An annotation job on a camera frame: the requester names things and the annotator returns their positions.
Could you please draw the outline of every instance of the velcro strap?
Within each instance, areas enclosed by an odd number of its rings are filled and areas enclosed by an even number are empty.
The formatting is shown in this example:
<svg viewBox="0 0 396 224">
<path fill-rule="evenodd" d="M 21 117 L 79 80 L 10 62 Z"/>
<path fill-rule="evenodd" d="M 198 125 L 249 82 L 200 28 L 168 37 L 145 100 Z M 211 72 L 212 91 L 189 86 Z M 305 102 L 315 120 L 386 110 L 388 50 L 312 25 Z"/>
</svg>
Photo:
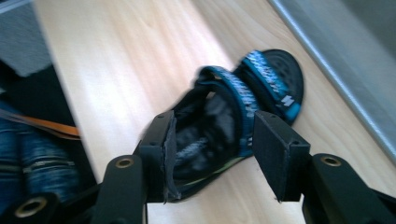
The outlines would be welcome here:
<svg viewBox="0 0 396 224">
<path fill-rule="evenodd" d="M 204 67 L 195 85 L 215 85 L 227 89 L 232 94 L 242 115 L 242 136 L 239 140 L 238 156 L 251 155 L 254 112 L 259 107 L 250 88 L 241 79 L 219 66 Z"/>
<path fill-rule="evenodd" d="M 242 63 L 249 71 L 247 74 L 256 80 L 254 83 L 261 85 L 258 90 L 269 93 L 269 97 L 273 101 L 271 105 L 274 106 L 274 112 L 287 121 L 294 120 L 301 106 L 294 100 L 288 86 L 268 63 L 262 52 L 258 50 L 251 51 Z"/>
</svg>

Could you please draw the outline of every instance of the orange strap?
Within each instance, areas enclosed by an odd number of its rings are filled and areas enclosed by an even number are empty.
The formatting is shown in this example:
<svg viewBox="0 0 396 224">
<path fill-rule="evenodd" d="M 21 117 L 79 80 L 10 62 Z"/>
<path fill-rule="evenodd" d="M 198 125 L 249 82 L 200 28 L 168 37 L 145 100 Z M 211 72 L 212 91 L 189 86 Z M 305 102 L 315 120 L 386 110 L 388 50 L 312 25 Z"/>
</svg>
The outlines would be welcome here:
<svg viewBox="0 0 396 224">
<path fill-rule="evenodd" d="M 78 129 L 74 126 L 69 126 L 44 119 L 36 119 L 27 116 L 17 115 L 3 109 L 0 109 L 0 118 L 34 126 L 38 129 L 44 130 L 48 133 L 52 133 L 61 138 L 80 140 Z"/>
</svg>

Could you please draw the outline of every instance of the wooden surface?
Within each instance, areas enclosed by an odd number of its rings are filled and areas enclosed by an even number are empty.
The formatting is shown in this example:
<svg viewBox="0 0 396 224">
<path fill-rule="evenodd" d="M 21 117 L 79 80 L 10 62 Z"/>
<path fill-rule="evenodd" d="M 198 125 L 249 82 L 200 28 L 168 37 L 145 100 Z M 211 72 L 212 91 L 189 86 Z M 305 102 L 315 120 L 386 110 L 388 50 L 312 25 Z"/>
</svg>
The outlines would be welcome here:
<svg viewBox="0 0 396 224">
<path fill-rule="evenodd" d="M 396 196 L 395 167 L 266 1 L 35 0 L 35 8 L 99 181 L 200 66 L 233 69 L 252 49 L 284 49 L 304 72 L 294 129 L 311 152 L 344 158 L 371 188 Z M 253 158 L 184 203 L 148 209 L 150 223 L 304 223 L 300 204 L 277 203 Z"/>
</svg>

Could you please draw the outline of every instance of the sandal strap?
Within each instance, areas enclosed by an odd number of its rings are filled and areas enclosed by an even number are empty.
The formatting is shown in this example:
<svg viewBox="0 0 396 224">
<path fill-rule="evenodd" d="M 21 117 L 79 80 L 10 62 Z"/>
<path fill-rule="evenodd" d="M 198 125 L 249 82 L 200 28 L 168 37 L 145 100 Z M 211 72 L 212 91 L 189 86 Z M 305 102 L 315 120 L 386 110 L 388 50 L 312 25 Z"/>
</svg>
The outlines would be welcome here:
<svg viewBox="0 0 396 224">
<path fill-rule="evenodd" d="M 269 107 L 267 108 L 269 112 L 277 114 L 287 123 L 292 123 L 296 119 L 301 104 L 290 94 L 289 87 L 268 63 L 261 51 L 251 51 L 242 60 L 238 69 L 235 71 L 238 76 L 246 76 L 241 78 L 250 78 L 252 81 L 249 84 L 258 85 L 252 89 L 260 103 L 270 101 L 265 104 L 266 107 Z"/>
<path fill-rule="evenodd" d="M 238 104 L 242 120 L 238 156 L 252 155 L 252 130 L 254 113 L 259 109 L 257 99 L 250 88 L 237 76 L 219 66 L 203 67 L 195 86 L 217 86 L 227 89 Z"/>
</svg>

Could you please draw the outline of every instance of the metal grommet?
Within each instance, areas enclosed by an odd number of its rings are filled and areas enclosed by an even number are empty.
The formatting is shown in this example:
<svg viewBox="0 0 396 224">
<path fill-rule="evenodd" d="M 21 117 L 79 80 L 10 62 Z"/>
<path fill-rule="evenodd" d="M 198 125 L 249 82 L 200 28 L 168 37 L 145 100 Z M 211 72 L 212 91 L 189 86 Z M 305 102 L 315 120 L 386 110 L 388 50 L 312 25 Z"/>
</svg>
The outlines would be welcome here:
<svg viewBox="0 0 396 224">
<path fill-rule="evenodd" d="M 339 160 L 330 156 L 323 156 L 320 158 L 320 160 L 330 166 L 340 166 L 342 164 Z"/>
<path fill-rule="evenodd" d="M 26 203 L 18 207 L 15 211 L 16 217 L 30 217 L 47 205 L 47 199 L 44 197 L 36 197 L 29 199 Z"/>
<path fill-rule="evenodd" d="M 133 164 L 134 164 L 134 160 L 129 158 L 120 159 L 119 161 L 116 162 L 116 166 L 118 168 L 126 168 L 132 166 Z"/>
</svg>

